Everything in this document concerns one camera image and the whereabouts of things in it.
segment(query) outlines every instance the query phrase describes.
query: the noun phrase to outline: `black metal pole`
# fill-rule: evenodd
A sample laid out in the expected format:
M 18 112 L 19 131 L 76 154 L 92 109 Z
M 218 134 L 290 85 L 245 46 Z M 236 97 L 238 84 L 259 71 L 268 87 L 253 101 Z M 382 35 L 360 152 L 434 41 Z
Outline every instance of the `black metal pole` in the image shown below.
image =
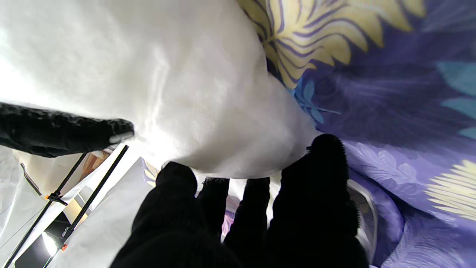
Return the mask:
M 66 175 L 66 177 L 64 178 L 64 180 L 61 182 L 61 184 L 58 186 L 58 188 L 56 189 L 55 193 L 60 193 L 61 190 L 63 189 L 64 185 L 68 182 L 69 178 L 71 177 L 71 175 L 73 175 L 74 171 L 78 168 L 78 166 L 81 164 L 81 161 L 83 161 L 84 157 L 86 156 L 87 153 L 83 153 L 79 159 L 76 161 L 76 164 L 74 164 L 74 166 L 71 168 L 71 170 L 69 171 L 68 175 Z M 40 215 L 38 216 L 38 218 L 35 220 L 35 222 L 33 223 L 33 225 L 31 225 L 30 229 L 27 231 L 27 233 L 23 236 L 23 238 L 21 239 L 20 243 L 18 243 L 17 247 L 15 248 L 15 250 L 13 251 L 12 255 L 10 256 L 10 258 L 8 259 L 8 261 L 6 262 L 5 266 L 3 268 L 8 268 L 8 266 L 10 266 L 10 264 L 13 262 L 13 259 L 16 257 L 16 255 L 18 254 L 18 252 L 20 251 L 21 247 L 23 246 L 23 244 L 25 244 L 25 242 L 27 241 L 28 237 L 30 236 L 31 232 L 33 231 L 33 229 L 36 227 L 36 225 L 38 224 L 38 222 L 41 220 L 41 218 L 43 217 L 43 215 L 45 215 L 46 213 L 46 210 L 50 207 L 51 203 L 53 203 L 52 200 L 49 200 L 48 203 L 46 204 L 46 206 L 43 208 L 43 210 L 41 211 Z
M 122 148 L 121 152 L 119 153 L 118 157 L 116 158 L 116 160 L 114 160 L 114 162 L 112 163 L 111 167 L 109 168 L 109 170 L 107 171 L 107 173 L 104 175 L 104 177 L 102 178 L 102 180 L 99 182 L 98 184 L 98 187 L 96 187 L 96 189 L 94 190 L 94 192 L 91 194 L 91 196 L 88 198 L 88 200 L 86 201 L 86 203 L 84 204 L 83 208 L 81 209 L 81 211 L 79 212 L 79 214 L 76 216 L 76 218 L 74 219 L 73 223 L 67 227 L 64 232 L 63 232 L 63 240 L 62 242 L 65 243 L 66 240 L 68 240 L 68 238 L 71 236 L 71 234 L 73 233 L 73 231 L 76 229 L 76 227 L 78 226 L 79 224 L 79 221 L 81 220 L 81 218 L 83 217 L 83 215 L 86 213 L 86 210 L 89 208 L 89 206 L 91 205 L 92 201 L 94 201 L 94 199 L 96 198 L 96 196 L 98 195 L 99 191 L 101 190 L 101 188 L 104 186 L 104 184 L 106 183 L 106 181 L 108 180 L 109 176 L 111 175 L 111 173 L 114 171 L 114 169 L 116 168 L 116 166 L 119 164 L 119 161 L 122 159 L 122 157 L 124 156 L 124 154 L 126 153 L 127 149 L 129 149 L 129 146 L 125 145 L 124 148 Z

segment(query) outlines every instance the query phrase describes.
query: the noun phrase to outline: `light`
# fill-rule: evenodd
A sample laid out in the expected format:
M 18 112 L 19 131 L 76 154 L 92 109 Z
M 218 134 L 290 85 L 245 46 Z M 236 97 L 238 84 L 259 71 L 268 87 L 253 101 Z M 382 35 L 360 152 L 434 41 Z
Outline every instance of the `light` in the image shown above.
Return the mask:
M 46 233 L 42 233 L 41 237 L 43 238 L 43 242 L 45 243 L 46 250 L 50 254 L 50 256 L 54 256 L 58 251 L 58 246 L 56 245 L 55 241 Z

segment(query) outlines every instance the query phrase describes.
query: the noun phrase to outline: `white cloth bag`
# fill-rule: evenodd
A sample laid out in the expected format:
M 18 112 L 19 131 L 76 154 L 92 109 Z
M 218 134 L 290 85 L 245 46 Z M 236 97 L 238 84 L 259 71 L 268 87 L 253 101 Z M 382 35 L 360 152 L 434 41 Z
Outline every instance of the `white cloth bag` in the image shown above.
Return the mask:
M 134 123 L 151 164 L 271 175 L 310 117 L 235 0 L 0 0 L 0 102 Z

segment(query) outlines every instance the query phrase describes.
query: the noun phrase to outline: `yellow leaf print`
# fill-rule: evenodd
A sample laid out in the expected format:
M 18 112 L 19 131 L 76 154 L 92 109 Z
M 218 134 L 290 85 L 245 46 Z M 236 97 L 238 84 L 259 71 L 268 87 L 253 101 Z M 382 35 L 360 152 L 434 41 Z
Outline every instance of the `yellow leaf print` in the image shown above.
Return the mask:
M 384 46 L 382 21 L 412 31 L 407 13 L 426 15 L 423 0 L 237 0 L 253 22 L 266 56 L 294 89 L 315 61 L 349 64 L 349 43 L 367 52 Z
M 453 173 L 430 179 L 435 184 L 428 185 L 424 192 L 431 197 L 428 200 L 438 204 L 435 208 L 476 221 L 476 164 L 463 160 L 453 167 Z

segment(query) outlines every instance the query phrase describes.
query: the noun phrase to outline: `purple blanket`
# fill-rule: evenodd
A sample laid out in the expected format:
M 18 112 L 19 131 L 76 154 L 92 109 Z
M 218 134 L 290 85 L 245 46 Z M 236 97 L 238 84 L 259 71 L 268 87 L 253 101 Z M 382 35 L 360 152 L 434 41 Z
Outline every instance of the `purple blanket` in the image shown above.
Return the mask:
M 376 267 L 476 267 L 476 2 L 238 0 L 269 71 L 347 146 Z

